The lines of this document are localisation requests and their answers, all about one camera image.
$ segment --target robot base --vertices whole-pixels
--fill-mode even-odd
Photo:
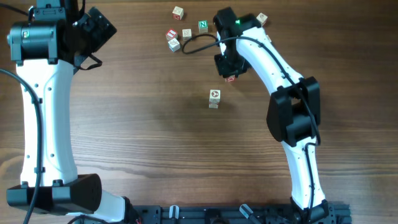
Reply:
[[[142,224],[253,224],[239,207],[181,207],[178,219],[169,218],[170,207],[134,206],[140,214]],[[261,224],[292,224],[291,204],[251,207],[254,217]],[[78,220],[75,224],[99,224],[91,220]],[[317,224],[352,224],[349,205],[329,203],[329,215]]]

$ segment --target logo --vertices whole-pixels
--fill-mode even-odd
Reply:
[[[212,97],[217,97],[219,95],[218,91],[212,91],[211,96]]]

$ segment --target wooden table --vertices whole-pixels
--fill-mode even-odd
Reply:
[[[118,33],[95,54],[104,65],[78,72],[70,95],[80,174],[99,174],[105,190],[134,205],[289,202],[286,156],[267,129],[269,95],[256,73],[226,83],[214,65],[216,47],[194,55],[167,47],[170,28],[197,34],[199,20],[232,6],[237,15],[267,14],[280,54],[320,82],[317,161],[327,199],[349,203],[354,223],[398,222],[397,1],[104,2],[88,8],[95,5]],[[183,21],[172,19],[175,5],[184,8]],[[0,9],[2,68],[15,71],[5,36],[23,19]],[[218,110],[208,109],[210,89],[221,90]],[[0,223],[24,218],[6,203],[23,160],[21,89],[0,76]],[[31,223],[69,219],[34,215]]]

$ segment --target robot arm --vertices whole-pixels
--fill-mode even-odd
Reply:
[[[116,29],[96,8],[80,13],[77,0],[38,0],[34,21],[17,22],[7,37],[17,74],[39,98],[42,120],[42,173],[36,186],[37,123],[32,99],[22,87],[25,159],[21,184],[7,190],[12,207],[28,210],[36,187],[35,213],[81,215],[124,222],[132,214],[126,198],[102,190],[96,174],[78,175],[70,142],[69,99],[73,75]]]
[[[311,221],[315,222],[327,215],[327,201],[322,192],[318,178],[315,147],[308,147],[309,164],[303,150],[307,143],[315,145],[316,137],[307,111],[302,102],[292,105],[291,99],[298,98],[294,88],[303,91],[317,125],[320,123],[320,99],[317,81],[311,77],[304,79],[289,66],[271,44],[265,30],[253,15],[237,18],[231,8],[218,11],[213,19],[218,31],[218,39],[228,37],[249,37],[264,44],[273,54],[257,43],[247,39],[236,39],[220,43],[221,54],[215,55],[215,62],[220,75],[238,76],[252,67],[264,82],[270,95],[270,106],[267,124],[271,134],[282,143],[289,163],[292,178],[292,203],[303,214],[309,208],[314,208]],[[293,84],[285,77],[288,73]]]
[[[301,74],[293,70],[293,68],[291,68],[278,54],[274,46],[268,41],[263,28],[253,27],[251,29],[245,30],[242,36],[251,37],[261,41],[275,55],[295,83],[299,83],[300,79],[303,78]],[[284,78],[284,74],[280,72],[280,68],[270,57],[270,55],[263,48],[258,47],[257,44],[251,42],[250,40],[238,39],[236,41],[236,50],[257,72],[267,87],[270,95],[276,92],[278,88],[281,88],[281,86],[283,88],[292,86],[292,84],[286,78]],[[297,144],[294,147],[290,146],[285,141],[282,141],[282,146],[286,152],[292,178],[292,198],[301,209],[310,206],[312,190],[305,152],[302,149],[306,143],[315,143],[315,141],[315,138],[311,138],[311,136],[309,136],[305,139],[297,141]],[[315,162],[315,147],[311,146],[309,150],[314,184],[317,186],[315,198],[313,200],[313,207],[315,207],[321,204],[322,200],[325,199],[325,195],[323,194],[319,184],[317,163]]]

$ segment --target toy block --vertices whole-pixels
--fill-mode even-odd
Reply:
[[[175,52],[181,47],[180,42],[176,38],[174,38],[169,41],[169,47],[172,52]]]
[[[220,98],[221,90],[210,90],[209,108],[218,109]]]
[[[235,81],[235,76],[232,75],[232,76],[226,78],[225,81],[226,81],[226,82],[233,82],[233,81]]]
[[[166,39],[168,40],[168,41],[170,41],[170,40],[172,40],[173,38],[178,38],[178,34],[177,34],[177,31],[175,31],[175,30],[173,30],[173,29],[170,29],[169,31],[167,31],[167,33],[166,33]]]
[[[191,29],[184,29],[182,30],[182,40],[187,41],[189,38],[192,37]]]
[[[178,6],[175,6],[174,10],[173,10],[173,18],[181,20],[183,15],[184,15],[184,9],[180,8]]]
[[[264,15],[263,13],[260,12],[260,14],[257,16],[257,20],[261,23],[261,26],[263,26],[267,22],[268,16]]]
[[[199,21],[198,26],[199,26],[199,33],[200,34],[208,32],[208,30],[207,30],[207,28],[208,28],[207,21]]]

